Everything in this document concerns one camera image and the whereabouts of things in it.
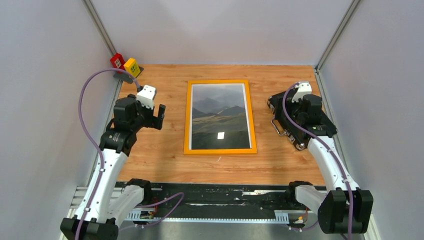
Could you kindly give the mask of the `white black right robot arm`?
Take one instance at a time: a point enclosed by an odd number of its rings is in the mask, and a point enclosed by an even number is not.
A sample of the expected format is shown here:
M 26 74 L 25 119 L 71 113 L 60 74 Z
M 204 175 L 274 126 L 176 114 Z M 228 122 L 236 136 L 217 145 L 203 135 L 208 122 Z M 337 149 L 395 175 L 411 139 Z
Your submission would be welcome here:
M 361 189 L 342 163 L 334 141 L 338 130 L 323 111 L 322 98 L 287 94 L 277 101 L 274 116 L 293 146 L 308 150 L 314 157 L 326 186 L 326 193 L 322 193 L 310 182 L 291 182 L 286 204 L 292 209 L 304 205 L 316 213 L 325 234 L 366 233 L 374 197 Z

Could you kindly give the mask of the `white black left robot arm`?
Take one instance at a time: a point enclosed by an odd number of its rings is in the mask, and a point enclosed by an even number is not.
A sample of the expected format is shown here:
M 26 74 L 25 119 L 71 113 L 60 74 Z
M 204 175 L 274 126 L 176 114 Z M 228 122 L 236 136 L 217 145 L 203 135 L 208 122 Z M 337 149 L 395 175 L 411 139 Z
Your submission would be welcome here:
M 64 218 L 60 230 L 68 240 L 116 240 L 119 228 L 136 205 L 149 206 L 153 201 L 151 183 L 132 178 L 123 193 L 112 200 L 117 178 L 130 156 L 142 128 L 161 130 L 166 106 L 149 106 L 139 96 L 129 94 L 116 100 L 113 117 L 100 143 L 95 144 L 99 160 L 86 193 L 71 218 Z

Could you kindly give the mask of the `light wooden picture frame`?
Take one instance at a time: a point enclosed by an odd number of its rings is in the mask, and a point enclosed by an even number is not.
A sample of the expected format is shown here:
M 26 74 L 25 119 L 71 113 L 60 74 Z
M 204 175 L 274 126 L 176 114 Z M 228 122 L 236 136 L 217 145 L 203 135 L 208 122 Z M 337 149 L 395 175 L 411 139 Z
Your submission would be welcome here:
M 224 150 L 189 150 L 188 149 L 188 131 L 189 131 L 189 105 L 191 98 L 191 85 L 197 83 L 244 83 L 246 87 L 246 98 L 248 104 L 248 113 L 250 120 L 250 133 L 252 148 L 247 150 L 242 149 L 224 149 Z M 186 109 L 185 109 L 185 129 L 184 129 L 184 145 L 183 153 L 185 155 L 245 155 L 257 153 L 257 141 L 255 135 L 255 126 L 252 110 L 252 101 L 249 88 L 249 82 L 246 79 L 209 79 L 209 80 L 190 80 L 187 84 Z

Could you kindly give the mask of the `landscape photo print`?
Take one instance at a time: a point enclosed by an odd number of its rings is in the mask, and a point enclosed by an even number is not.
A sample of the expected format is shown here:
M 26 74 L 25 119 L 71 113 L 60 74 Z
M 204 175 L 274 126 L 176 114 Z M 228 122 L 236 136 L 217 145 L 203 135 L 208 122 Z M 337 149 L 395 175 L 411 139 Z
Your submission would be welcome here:
M 250 150 L 253 147 L 243 82 L 190 86 L 188 149 Z

